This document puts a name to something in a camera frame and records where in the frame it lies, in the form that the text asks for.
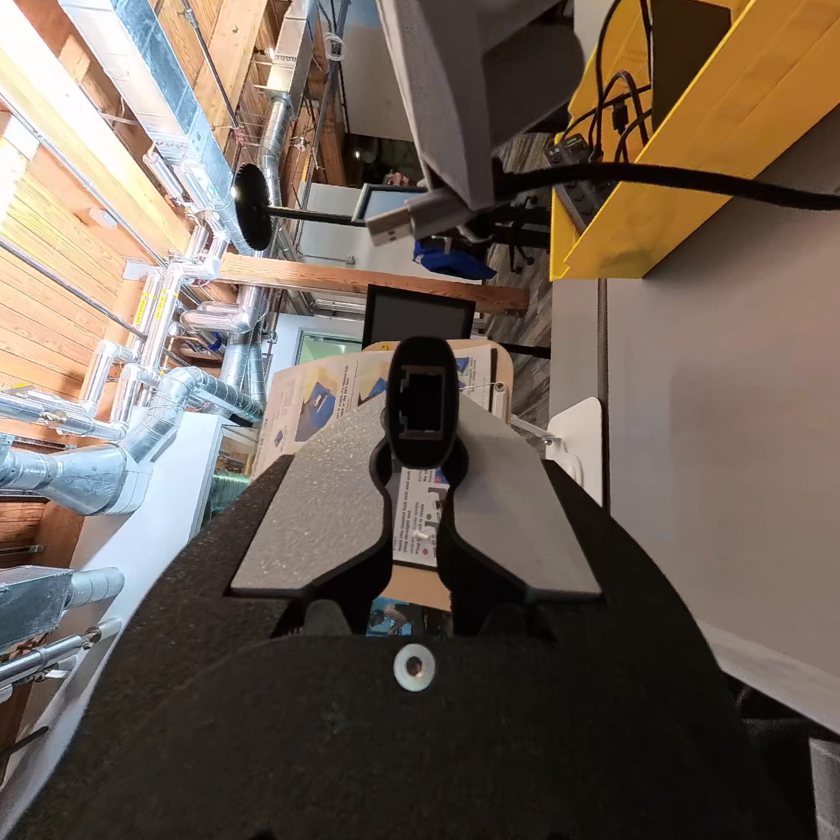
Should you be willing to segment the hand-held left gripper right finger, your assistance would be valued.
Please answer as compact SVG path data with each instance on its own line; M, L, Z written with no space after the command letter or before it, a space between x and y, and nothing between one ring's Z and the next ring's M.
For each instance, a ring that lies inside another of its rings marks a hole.
M438 528L438 576L454 633L476 636L498 607L589 603L602 588L535 451L466 396L458 399Z

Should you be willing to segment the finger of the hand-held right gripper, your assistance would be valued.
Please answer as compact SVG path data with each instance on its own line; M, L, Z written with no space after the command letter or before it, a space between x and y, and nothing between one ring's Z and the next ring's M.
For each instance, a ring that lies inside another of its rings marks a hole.
M570 25L531 24L485 53L490 146L521 133L565 130L585 69Z
M470 209L494 198L480 4L379 1L377 10L429 186Z

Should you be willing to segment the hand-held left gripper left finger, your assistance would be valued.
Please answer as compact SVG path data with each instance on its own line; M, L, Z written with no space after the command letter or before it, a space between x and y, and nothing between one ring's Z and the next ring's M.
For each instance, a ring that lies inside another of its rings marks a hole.
M335 602L365 635L392 577L392 453L377 395L315 433L291 458L230 584L234 595Z

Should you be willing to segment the black multi-port usb hub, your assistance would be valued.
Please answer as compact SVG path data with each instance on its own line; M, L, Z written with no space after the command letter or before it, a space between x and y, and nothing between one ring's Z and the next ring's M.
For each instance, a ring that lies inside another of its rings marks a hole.
M592 147L581 133L571 133L556 140L545 151L546 161L552 167L587 163ZM567 182L554 187L554 192L578 234L581 234L598 214L603 204L614 192L617 182Z

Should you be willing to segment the grey slim usb hub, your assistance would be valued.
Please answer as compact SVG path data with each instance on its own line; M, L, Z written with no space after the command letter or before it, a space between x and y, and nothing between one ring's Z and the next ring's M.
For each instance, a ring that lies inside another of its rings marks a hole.
M459 380L443 339L414 337L394 351L385 388L385 431L392 454L409 469L441 466L456 438Z

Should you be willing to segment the yellow plastic bin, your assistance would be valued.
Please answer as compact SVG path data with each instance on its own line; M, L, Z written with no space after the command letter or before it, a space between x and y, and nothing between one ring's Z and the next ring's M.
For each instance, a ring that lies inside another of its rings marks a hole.
M756 177L838 104L839 2L698 2L728 23L718 43L666 35L673 55L700 45L706 59L647 143L627 140L631 161ZM585 230L552 200L549 276L641 278L728 199L621 184Z

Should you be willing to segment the white metal document stand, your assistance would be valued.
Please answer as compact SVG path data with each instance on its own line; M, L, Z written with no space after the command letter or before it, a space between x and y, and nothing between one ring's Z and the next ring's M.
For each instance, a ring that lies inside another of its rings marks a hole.
M566 408L542 428L511 413L511 388L503 382L466 385L463 392L487 401L490 412L507 420L541 454L561 467L601 507L605 502L603 406L596 396Z

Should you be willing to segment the printed instruction sheet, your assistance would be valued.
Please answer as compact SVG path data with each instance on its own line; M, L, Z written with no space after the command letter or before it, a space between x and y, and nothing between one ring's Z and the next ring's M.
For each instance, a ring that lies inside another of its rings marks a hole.
M294 455L300 446L331 421L355 412L363 404L385 393L393 352L374 351L374 345L358 353L312 360L275 374L269 388L252 477L258 477L278 457ZM433 475L438 472L443 475L440 468L402 468L400 478L408 478L403 474L404 470L430 470ZM397 482L392 479L389 484L394 517L394 484Z

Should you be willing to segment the upright display board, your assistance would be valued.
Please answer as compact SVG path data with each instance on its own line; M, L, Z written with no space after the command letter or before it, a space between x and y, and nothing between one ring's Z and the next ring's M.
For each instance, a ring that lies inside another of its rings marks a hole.
M418 185L387 185L365 183L353 210L352 225L363 227L369 218L390 213L404 207L427 190Z

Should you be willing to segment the black office chair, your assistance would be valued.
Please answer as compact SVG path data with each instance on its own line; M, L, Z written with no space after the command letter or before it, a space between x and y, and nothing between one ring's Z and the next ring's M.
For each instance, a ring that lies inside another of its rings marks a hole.
M532 266L531 251L550 252L551 211L539 202L536 195L526 196L520 204L508 204L490 215L491 242L507 247L510 271L520 275L523 266Z

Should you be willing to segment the black bin divider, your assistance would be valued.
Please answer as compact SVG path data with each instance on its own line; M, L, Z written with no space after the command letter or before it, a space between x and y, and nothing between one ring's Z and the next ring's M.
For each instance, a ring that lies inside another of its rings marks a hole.
M652 1L652 120L657 131L728 32L729 7Z

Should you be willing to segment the blue jacket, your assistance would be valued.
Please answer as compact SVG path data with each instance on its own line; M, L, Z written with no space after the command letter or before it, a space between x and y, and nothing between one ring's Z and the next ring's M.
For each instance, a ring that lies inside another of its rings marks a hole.
M484 282L497 272L487 264L489 244L429 237L415 241L414 262L435 274L461 280Z

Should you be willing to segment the black partition panel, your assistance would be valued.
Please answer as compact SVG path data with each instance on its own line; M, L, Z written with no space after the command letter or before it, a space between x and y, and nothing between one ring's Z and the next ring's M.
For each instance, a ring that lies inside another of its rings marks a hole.
M475 314L473 301L369 285L362 349L415 337L468 340Z

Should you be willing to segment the black pole stand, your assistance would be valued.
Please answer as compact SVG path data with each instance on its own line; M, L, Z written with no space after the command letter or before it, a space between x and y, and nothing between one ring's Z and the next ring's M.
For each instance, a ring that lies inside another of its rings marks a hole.
M270 205L266 178L255 164L242 164L238 168L232 184L232 196L241 234L255 251L263 251L270 246L275 219L365 227L363 219L348 215Z

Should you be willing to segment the wooden post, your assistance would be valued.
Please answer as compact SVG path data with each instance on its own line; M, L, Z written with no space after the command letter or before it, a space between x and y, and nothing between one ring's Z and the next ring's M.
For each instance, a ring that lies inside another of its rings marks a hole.
M482 286L441 276L405 276L230 253L222 260L217 282L362 296L369 286L378 286L472 301L478 312L490 315L522 316L529 309L529 293L520 287Z

